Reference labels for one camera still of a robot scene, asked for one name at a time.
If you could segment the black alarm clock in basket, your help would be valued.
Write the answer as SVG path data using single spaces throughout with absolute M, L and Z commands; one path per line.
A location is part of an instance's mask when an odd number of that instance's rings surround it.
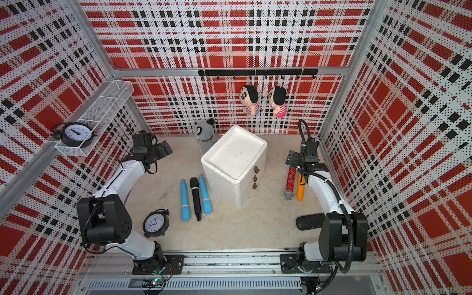
M 80 122 L 61 123 L 52 128 L 53 139 L 65 147 L 86 148 L 96 136 L 90 126 Z

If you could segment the black toy microphone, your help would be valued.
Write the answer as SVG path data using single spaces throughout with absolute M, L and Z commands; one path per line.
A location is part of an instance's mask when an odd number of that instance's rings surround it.
M 194 213 L 198 222 L 202 220 L 202 206 L 200 201 L 200 186 L 197 178 L 190 179 L 190 188 L 192 192 L 192 199 L 194 204 Z

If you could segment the small circuit board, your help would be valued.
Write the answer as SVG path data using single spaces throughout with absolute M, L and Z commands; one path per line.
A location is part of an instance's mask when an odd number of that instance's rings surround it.
M 129 288 L 141 288 L 151 290 L 161 290 L 166 285 L 166 280 L 162 278 L 144 278 L 144 279 L 131 279 L 129 282 Z

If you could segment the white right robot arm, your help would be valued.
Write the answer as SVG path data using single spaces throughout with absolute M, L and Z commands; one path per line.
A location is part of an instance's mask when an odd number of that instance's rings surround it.
M 319 229 L 317 241 L 301 243 L 295 263 L 290 268 L 309 273 L 334 266 L 347 273 L 352 263 L 363 262 L 368 252 L 368 220 L 357 213 L 337 190 L 328 166 L 318 157 L 319 141 L 310 132 L 308 123 L 297 123 L 301 135 L 300 151 L 290 151 L 286 164 L 299 175 L 300 188 L 311 188 L 322 206 L 322 213 L 296 218 L 300 231 Z

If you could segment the red glitter toy microphone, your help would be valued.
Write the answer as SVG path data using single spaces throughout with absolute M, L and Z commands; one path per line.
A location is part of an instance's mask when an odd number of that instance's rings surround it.
M 289 167 L 285 190 L 283 192 L 283 197 L 285 200 L 292 200 L 294 198 L 295 180 L 296 169 L 294 167 Z

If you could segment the black cylinder on floor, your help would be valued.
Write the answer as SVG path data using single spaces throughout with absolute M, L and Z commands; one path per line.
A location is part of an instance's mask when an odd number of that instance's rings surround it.
M 308 231 L 312 229 L 322 228 L 325 221 L 324 213 L 316 213 L 311 215 L 299 216 L 296 218 L 296 227 L 300 231 Z

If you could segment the blue toy microphone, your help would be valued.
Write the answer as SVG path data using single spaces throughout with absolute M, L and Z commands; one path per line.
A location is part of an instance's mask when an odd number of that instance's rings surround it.
M 213 212 L 213 207 L 210 201 L 207 185 L 206 185 L 205 178 L 203 175 L 199 176 L 199 185 L 200 185 L 200 193 L 202 197 L 202 210 L 205 215 L 210 215 Z
M 185 179 L 181 181 L 181 219 L 187 222 L 191 219 L 191 209 L 188 199 L 188 188 Z

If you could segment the white plastic drawer cabinet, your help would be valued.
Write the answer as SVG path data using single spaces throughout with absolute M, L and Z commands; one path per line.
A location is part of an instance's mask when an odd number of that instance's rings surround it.
M 254 175 L 257 185 L 264 176 L 266 156 L 265 140 L 238 125 L 231 127 L 201 158 L 212 196 L 243 208 L 255 191 Z

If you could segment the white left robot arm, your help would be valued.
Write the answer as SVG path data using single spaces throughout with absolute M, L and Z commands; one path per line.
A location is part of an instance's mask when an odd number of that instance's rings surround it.
M 134 274 L 158 274 L 169 263 L 154 238 L 164 236 L 170 213 L 166 209 L 151 212 L 143 223 L 144 233 L 139 234 L 133 229 L 124 200 L 140 177 L 151 173 L 150 168 L 173 151 L 153 133 L 140 131 L 132 139 L 133 147 L 120 161 L 121 168 L 113 178 L 93 197 L 83 198 L 76 205 L 81 245 L 86 251 L 91 246 L 101 247 L 104 252 L 119 249 L 132 257 Z

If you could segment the black alarm clock on floor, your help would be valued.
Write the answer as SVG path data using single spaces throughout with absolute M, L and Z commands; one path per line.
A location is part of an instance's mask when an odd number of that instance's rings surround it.
M 164 236 L 170 225 L 169 215 L 169 211 L 163 208 L 151 212 L 143 222 L 144 236 Z

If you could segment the orange toy microphone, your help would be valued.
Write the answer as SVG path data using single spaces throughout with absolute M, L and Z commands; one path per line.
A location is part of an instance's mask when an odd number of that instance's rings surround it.
M 304 198 L 304 185 L 306 181 L 301 174 L 298 174 L 298 183 L 297 183 L 297 201 L 302 202 Z

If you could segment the plush doll pink shorts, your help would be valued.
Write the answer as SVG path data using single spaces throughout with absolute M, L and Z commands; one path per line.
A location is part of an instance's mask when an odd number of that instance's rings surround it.
M 286 105 L 287 93 L 283 87 L 275 86 L 269 92 L 269 104 L 277 118 L 284 118 L 288 112 Z

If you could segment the black wall hook rail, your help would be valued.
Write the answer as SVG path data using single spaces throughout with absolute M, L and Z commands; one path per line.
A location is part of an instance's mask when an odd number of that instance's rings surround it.
M 237 77 L 237 76 L 316 76 L 319 73 L 318 69 L 252 69 L 252 70 L 199 70 L 200 77 L 217 77 L 223 76 Z

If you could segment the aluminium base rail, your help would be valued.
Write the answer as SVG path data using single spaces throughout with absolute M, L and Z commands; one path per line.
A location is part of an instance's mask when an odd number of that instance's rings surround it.
M 183 257 L 175 274 L 134 275 L 123 254 L 91 256 L 73 287 L 74 295 L 177 295 L 177 294 L 294 294 L 303 295 L 329 274 L 320 270 L 297 272 L 294 249 L 175 251 Z M 129 288 L 131 279 L 162 278 L 161 290 Z

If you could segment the plush doll blue shorts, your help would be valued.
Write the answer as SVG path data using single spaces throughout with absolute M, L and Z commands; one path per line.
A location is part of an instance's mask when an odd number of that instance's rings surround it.
M 259 94 L 255 86 L 243 86 L 240 90 L 239 99 L 249 116 L 254 117 L 259 113 Z

